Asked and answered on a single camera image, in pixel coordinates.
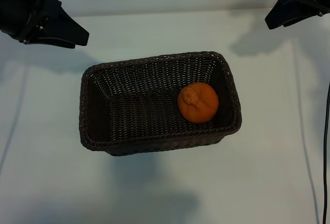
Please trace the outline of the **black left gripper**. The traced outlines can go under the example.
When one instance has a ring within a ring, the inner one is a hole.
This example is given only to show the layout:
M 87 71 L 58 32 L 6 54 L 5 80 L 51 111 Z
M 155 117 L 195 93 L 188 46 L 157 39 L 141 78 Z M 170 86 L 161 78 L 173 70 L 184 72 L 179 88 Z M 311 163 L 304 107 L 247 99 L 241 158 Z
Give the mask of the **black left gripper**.
M 58 0 L 1 0 L 1 32 L 23 44 L 69 49 L 86 46 L 89 39 Z

